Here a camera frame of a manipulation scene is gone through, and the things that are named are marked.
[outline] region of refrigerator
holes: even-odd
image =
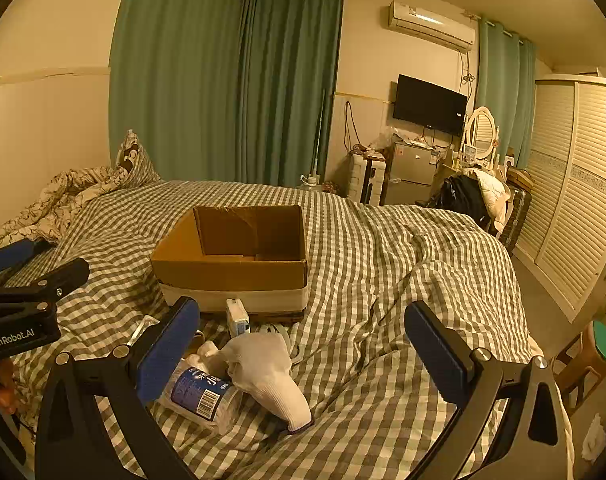
[[[385,205],[411,204],[430,199],[436,171],[436,154],[430,148],[397,142],[383,202]]]

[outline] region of bed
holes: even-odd
[[[321,192],[233,182],[163,182],[143,149],[116,190],[93,198],[55,247],[5,278],[22,285],[83,257],[91,274],[59,303],[61,338],[14,358],[24,422],[38,420],[53,358],[106,355],[145,314],[167,305],[150,253],[191,206],[299,204],[309,254],[310,297],[290,336],[302,361],[292,377],[315,424],[288,435],[244,396],[233,430],[218,436],[158,404],[151,413],[198,478],[405,478],[443,430],[454,405],[439,396],[405,336],[402,314],[424,300],[472,348],[502,360],[531,357],[520,292],[506,250],[464,215],[417,206],[366,206]],[[209,321],[219,348],[229,336]],[[141,472],[107,401],[99,406],[122,463]],[[464,472],[480,465],[500,421],[496,406]]]

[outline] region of stool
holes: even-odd
[[[580,350],[576,357],[570,357],[567,352],[580,339]],[[563,403],[567,404],[570,393],[578,388],[576,406],[566,406],[568,415],[573,414],[590,393],[596,389],[606,375],[606,326],[600,321],[590,321],[589,325],[577,335],[557,356],[565,368],[555,374],[558,389],[561,390]],[[589,372],[596,375],[597,381],[585,396],[585,377]]]

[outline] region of cardboard box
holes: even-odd
[[[307,249],[299,206],[190,209],[150,257],[168,304],[194,298],[204,314],[239,298],[251,319],[307,306]]]

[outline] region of human hand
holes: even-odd
[[[14,395],[14,381],[12,374],[14,365],[10,359],[0,361],[0,406],[10,415],[16,412],[16,396]]]

